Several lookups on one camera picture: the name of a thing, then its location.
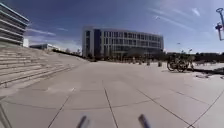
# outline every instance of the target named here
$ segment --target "stone tile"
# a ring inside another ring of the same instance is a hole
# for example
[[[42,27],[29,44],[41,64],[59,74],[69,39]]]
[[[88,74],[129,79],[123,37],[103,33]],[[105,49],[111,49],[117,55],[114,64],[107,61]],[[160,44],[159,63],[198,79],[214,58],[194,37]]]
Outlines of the stone tile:
[[[104,90],[102,81],[83,81],[80,90]]]
[[[119,128],[142,128],[138,117],[144,114],[152,128],[187,128],[188,124],[152,101],[113,108]]]
[[[68,97],[67,93],[23,90],[6,97],[4,101],[22,105],[60,109]]]
[[[223,119],[223,107],[212,106],[193,126],[195,128],[223,128]]]
[[[194,85],[187,86],[187,85],[174,84],[174,85],[172,85],[172,87],[170,86],[169,88],[173,91],[187,95],[189,97],[192,97],[194,99],[197,99],[201,102],[204,102],[204,103],[210,104],[210,105],[213,104],[215,99],[221,93],[220,90],[209,90],[209,89],[195,88]]]
[[[13,128],[47,128],[58,111],[56,109],[43,109],[6,102],[2,104]]]
[[[94,109],[109,107],[105,91],[77,91],[69,97],[63,109]]]
[[[116,128],[111,111],[106,109],[62,110],[51,128],[75,128],[81,118],[87,116],[89,128]]]
[[[105,88],[111,106],[130,105],[150,100],[122,81],[111,82]]]
[[[155,101],[189,124],[196,121],[209,107],[205,103],[178,93],[167,95]]]
[[[138,89],[152,99],[160,98],[175,93],[169,89],[160,86],[144,86]]]

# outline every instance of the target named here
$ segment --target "glass facade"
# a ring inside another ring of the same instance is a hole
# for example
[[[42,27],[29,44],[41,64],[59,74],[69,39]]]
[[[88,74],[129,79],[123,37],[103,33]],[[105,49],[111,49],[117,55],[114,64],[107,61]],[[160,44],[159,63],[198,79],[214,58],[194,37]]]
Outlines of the glass facade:
[[[0,3],[0,39],[22,44],[29,20]]]
[[[92,30],[94,32],[94,35],[96,32],[95,30],[100,30],[103,34],[103,36],[101,36],[101,33],[97,32],[98,34],[94,36],[94,39],[91,39],[91,41],[94,42],[91,42],[89,38],[86,40],[88,47],[90,47],[90,44],[94,44],[94,54],[97,56],[116,56],[121,54],[131,54],[133,51],[140,54],[149,55],[163,51],[163,37],[160,35],[121,30],[113,31],[109,29],[106,29],[105,31],[104,29]]]

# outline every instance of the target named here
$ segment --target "stone step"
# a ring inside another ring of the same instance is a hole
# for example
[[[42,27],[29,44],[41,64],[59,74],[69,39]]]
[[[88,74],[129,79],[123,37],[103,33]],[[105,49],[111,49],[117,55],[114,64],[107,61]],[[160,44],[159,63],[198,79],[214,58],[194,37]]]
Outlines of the stone step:
[[[0,61],[6,61],[6,60],[26,60],[30,58],[26,57],[0,57]]]
[[[34,65],[34,66],[24,66],[24,67],[17,67],[17,68],[6,68],[0,70],[0,76],[12,74],[12,73],[18,73],[18,72],[24,72],[29,70],[37,70],[42,68],[41,65]]]
[[[29,70],[29,71],[24,71],[24,72],[17,72],[17,73],[13,73],[13,74],[3,75],[3,76],[0,76],[0,82],[4,82],[5,80],[14,79],[14,78],[21,77],[21,76],[31,75],[31,74],[38,73],[38,72],[43,72],[45,70],[46,70],[46,68],[41,68],[38,70]]]
[[[45,66],[46,63],[31,62],[31,63],[15,63],[15,64],[8,64],[8,65],[0,65],[0,70],[1,69],[6,69],[6,68],[16,68],[16,67],[25,67],[25,66],[33,66],[33,65]]]
[[[3,60],[0,61],[0,65],[30,63],[30,62],[32,62],[32,60]]]
[[[54,73],[63,71],[63,70],[67,70],[69,69],[68,67],[54,67],[54,68],[49,68],[48,70],[42,71],[42,72],[38,72],[38,73],[33,73],[33,74],[29,74],[26,76],[20,76],[11,80],[6,80],[4,82],[0,83],[0,88],[5,88],[5,87],[11,87],[14,85],[18,85],[18,84],[22,84],[24,82],[28,82],[31,80],[35,80],[38,78],[47,78],[48,76],[53,75]]]

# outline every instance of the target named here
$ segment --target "paved plaza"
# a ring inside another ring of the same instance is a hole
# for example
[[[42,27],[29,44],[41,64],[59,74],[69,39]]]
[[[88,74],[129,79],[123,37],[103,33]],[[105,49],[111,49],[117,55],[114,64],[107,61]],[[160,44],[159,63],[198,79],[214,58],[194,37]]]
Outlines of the paved plaza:
[[[200,73],[109,62],[87,63],[31,86],[14,86],[2,105],[13,128],[223,128],[224,80]]]

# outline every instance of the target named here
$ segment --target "tree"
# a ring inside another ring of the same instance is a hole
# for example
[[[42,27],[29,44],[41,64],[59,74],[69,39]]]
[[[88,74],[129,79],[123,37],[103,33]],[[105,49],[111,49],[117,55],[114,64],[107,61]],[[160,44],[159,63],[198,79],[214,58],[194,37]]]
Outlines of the tree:
[[[65,50],[65,52],[70,53],[70,50],[67,48],[67,49]]]

